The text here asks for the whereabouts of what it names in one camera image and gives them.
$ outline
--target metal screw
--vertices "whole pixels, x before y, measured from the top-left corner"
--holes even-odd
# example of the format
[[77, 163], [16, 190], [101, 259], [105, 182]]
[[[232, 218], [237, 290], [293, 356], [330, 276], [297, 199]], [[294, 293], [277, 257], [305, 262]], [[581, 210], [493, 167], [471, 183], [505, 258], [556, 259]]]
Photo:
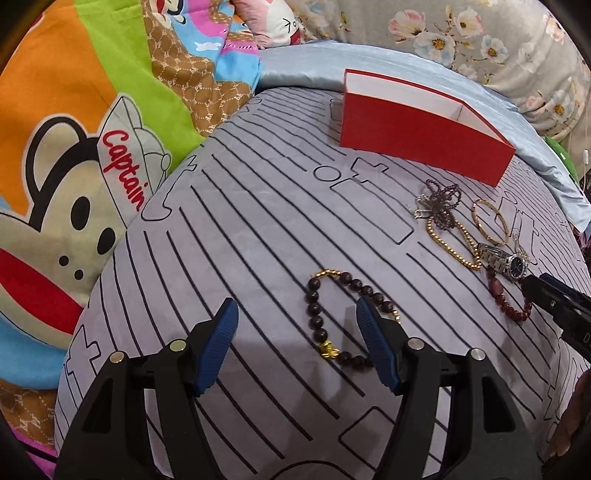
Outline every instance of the metal screw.
[[408, 340], [408, 347], [412, 350], [423, 350], [425, 347], [425, 342], [423, 342], [420, 338], [411, 338]]
[[480, 350], [479, 348], [473, 348], [470, 352], [470, 356], [474, 360], [478, 360], [480, 362], [486, 358], [486, 353], [484, 353], [484, 351]]
[[114, 364], [118, 364], [119, 362], [122, 362], [124, 358], [125, 358], [125, 354], [123, 352], [113, 352], [109, 356], [109, 360], [111, 360], [111, 362]]
[[187, 342], [185, 342], [184, 340], [175, 340], [170, 344], [170, 349], [173, 352], [182, 352], [186, 346]]

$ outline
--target wristwatch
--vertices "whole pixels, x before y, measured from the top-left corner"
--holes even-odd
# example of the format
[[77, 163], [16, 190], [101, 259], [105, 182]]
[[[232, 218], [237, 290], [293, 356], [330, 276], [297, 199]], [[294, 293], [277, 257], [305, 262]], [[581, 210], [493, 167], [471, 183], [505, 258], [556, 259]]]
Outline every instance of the wristwatch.
[[525, 251], [509, 254], [498, 247], [478, 244], [480, 259], [486, 262], [495, 272], [506, 276], [511, 281], [518, 281], [525, 276], [530, 258]]

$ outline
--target blue gripper pad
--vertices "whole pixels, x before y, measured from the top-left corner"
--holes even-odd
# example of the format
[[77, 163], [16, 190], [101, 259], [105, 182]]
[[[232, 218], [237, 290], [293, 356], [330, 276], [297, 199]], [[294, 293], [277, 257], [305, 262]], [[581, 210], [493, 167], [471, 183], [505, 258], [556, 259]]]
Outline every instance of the blue gripper pad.
[[222, 312], [217, 325], [201, 351], [201, 355], [199, 355], [195, 389], [200, 395], [203, 395], [216, 381], [237, 328], [238, 305], [232, 301]]
[[379, 380], [394, 392], [400, 385], [396, 355], [374, 318], [375, 308], [370, 307], [363, 298], [360, 298], [356, 310], [357, 325], [369, 350], [369, 356], [374, 362]]

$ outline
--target blue fabric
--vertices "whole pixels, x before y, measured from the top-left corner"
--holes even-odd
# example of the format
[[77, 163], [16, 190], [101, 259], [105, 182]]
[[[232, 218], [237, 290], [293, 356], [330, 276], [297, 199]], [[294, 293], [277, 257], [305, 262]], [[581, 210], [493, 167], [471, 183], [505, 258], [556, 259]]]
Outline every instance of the blue fabric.
[[20, 387], [56, 388], [66, 356], [60, 350], [30, 337], [0, 313], [0, 365], [2, 379]]
[[261, 59], [251, 37], [250, 41], [228, 39], [229, 33], [248, 31], [235, 21], [234, 6], [224, 0], [218, 10], [229, 17], [228, 25], [210, 19], [209, 2], [185, 2], [180, 15], [169, 15], [179, 40], [191, 55], [212, 61], [218, 82], [244, 82], [254, 90], [261, 74]]
[[569, 171], [507, 98], [434, 61], [379, 47], [319, 41], [261, 51], [259, 89], [302, 86], [343, 91], [345, 69], [390, 75], [465, 100], [517, 149], [541, 177], [567, 220], [580, 232], [591, 222], [591, 205]]

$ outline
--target red box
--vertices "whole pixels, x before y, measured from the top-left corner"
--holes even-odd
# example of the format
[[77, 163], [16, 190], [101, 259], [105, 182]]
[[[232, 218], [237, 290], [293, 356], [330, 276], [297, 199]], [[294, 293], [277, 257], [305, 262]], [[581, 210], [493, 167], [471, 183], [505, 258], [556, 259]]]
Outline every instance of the red box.
[[358, 70], [345, 71], [340, 146], [418, 161], [493, 187], [515, 154], [463, 100]]

